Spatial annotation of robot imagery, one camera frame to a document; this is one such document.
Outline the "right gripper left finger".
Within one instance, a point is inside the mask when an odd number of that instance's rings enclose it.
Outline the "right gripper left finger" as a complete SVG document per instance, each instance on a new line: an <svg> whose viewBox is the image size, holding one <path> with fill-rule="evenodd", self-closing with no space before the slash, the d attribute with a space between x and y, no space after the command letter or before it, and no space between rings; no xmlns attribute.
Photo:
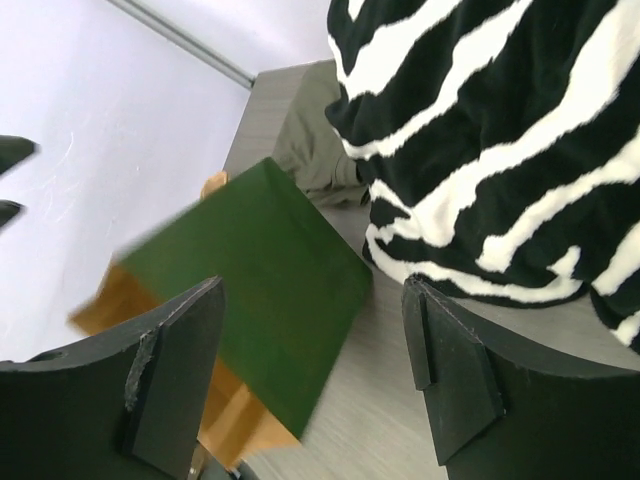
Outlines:
<svg viewBox="0 0 640 480"><path fill-rule="evenodd" d="M225 312L221 279L1 365L5 479L188 476Z"/></svg>

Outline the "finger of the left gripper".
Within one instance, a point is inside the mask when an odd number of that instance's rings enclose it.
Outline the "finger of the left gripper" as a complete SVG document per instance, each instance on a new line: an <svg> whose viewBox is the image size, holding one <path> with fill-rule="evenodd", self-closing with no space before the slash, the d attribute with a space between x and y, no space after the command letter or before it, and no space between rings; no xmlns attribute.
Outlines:
<svg viewBox="0 0 640 480"><path fill-rule="evenodd" d="M1 135L0 174L5 174L11 168L35 154L38 148L38 144L30 139L20 136Z"/></svg>
<svg viewBox="0 0 640 480"><path fill-rule="evenodd" d="M0 229L3 229L9 222L18 216L23 206L11 200L0 201Z"/></svg>

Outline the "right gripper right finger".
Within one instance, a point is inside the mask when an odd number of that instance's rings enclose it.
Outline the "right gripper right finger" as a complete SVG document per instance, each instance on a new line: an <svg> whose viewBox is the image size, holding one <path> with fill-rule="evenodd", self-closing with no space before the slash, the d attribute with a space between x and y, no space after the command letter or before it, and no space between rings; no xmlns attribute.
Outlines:
<svg viewBox="0 0 640 480"><path fill-rule="evenodd" d="M635 479L639 375L499 326L422 279L402 316L435 454L452 479Z"/></svg>

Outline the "green paper gift bag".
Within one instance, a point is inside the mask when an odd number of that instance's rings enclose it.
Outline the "green paper gift bag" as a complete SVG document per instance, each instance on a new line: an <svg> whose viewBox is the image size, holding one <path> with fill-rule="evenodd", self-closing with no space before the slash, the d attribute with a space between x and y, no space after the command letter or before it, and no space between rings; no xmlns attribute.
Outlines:
<svg viewBox="0 0 640 480"><path fill-rule="evenodd" d="M199 440L232 467L297 445L372 284L370 268L264 159L115 258L71 316L94 335L218 276L222 336Z"/></svg>

